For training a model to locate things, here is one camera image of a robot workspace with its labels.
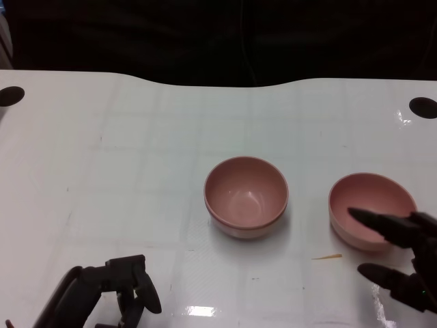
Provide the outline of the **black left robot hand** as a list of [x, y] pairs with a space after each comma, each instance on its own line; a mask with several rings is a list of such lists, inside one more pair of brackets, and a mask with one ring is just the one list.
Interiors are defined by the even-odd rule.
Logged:
[[114, 292], [121, 317], [116, 327], [137, 327], [144, 310], [160, 314], [145, 256], [114, 258], [104, 266], [76, 266], [61, 279], [34, 327], [84, 327], [103, 293]]

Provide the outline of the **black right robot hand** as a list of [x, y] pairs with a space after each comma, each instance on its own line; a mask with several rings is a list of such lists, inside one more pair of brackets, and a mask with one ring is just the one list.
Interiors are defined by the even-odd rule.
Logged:
[[348, 212], [389, 243], [414, 253], [415, 272], [411, 275], [372, 263], [360, 264], [358, 272], [389, 290], [393, 299], [420, 312], [436, 313], [436, 220], [420, 212], [412, 212], [408, 217], [377, 214], [360, 208], [349, 208]]

